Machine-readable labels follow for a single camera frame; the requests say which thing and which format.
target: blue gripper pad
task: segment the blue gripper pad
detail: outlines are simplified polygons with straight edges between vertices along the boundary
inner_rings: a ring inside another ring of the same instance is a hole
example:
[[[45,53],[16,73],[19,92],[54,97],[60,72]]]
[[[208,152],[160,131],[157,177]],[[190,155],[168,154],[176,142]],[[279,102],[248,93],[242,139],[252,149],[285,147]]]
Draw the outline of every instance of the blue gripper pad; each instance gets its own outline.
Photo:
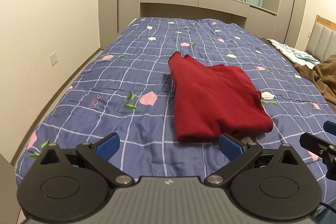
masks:
[[[246,145],[229,134],[221,134],[219,137],[219,150],[230,160],[234,160],[246,150]]]
[[[334,136],[336,136],[336,123],[330,122],[330,121],[325,121],[323,124],[323,130],[325,132],[328,132]]]
[[[117,133],[111,133],[94,144],[95,153],[108,161],[120,147],[120,137]]]

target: red sweater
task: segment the red sweater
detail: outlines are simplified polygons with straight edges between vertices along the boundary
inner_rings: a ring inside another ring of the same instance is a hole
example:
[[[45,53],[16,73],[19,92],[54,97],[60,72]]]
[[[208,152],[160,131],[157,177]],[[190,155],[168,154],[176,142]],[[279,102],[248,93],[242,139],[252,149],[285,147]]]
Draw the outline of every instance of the red sweater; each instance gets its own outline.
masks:
[[[211,142],[221,133],[241,138],[272,131],[273,121],[264,111],[261,93],[241,68],[207,67],[179,52],[168,64],[176,86],[179,142]]]

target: blue plaid comforter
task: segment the blue plaid comforter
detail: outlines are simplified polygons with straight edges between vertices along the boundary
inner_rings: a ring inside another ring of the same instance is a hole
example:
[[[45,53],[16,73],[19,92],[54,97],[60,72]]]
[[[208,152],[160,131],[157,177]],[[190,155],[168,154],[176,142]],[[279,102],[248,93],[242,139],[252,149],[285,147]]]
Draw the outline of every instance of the blue plaid comforter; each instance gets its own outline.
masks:
[[[195,175],[204,179],[228,163],[215,144],[176,141],[175,88],[168,67],[175,51],[207,66],[242,68],[261,91],[274,123],[272,132],[252,139],[264,148],[293,145],[320,183],[323,201],[336,197],[336,184],[325,178],[325,165],[299,144],[303,132],[336,143],[336,137],[322,129],[326,120],[336,121],[323,96],[274,47],[236,24],[214,19],[140,18],[133,22],[85,68],[36,128],[37,140],[16,164],[17,183],[34,161],[31,154],[38,156],[48,139],[61,148],[74,148],[85,141],[95,143],[111,132],[119,134],[121,144],[110,163],[136,179]]]

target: upholstered headboard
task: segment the upholstered headboard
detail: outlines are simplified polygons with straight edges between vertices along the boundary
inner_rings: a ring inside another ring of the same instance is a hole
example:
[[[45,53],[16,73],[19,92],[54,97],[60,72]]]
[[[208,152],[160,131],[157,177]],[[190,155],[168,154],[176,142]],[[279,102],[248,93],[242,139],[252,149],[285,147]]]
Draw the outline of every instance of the upholstered headboard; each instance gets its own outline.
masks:
[[[336,24],[317,15],[305,52],[320,62],[336,54]]]

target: black cable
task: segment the black cable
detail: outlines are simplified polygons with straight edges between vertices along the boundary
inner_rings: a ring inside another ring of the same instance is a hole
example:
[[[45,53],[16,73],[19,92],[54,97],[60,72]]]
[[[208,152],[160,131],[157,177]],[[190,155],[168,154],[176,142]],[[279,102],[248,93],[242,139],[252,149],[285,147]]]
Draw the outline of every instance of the black cable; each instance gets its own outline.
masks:
[[[320,202],[320,205],[322,205],[322,206],[328,208],[330,211],[332,211],[332,212],[334,212],[334,213],[336,214],[336,209],[333,208],[333,207],[331,207],[330,205],[328,205],[328,204],[326,204],[326,203],[324,203],[324,202]]]

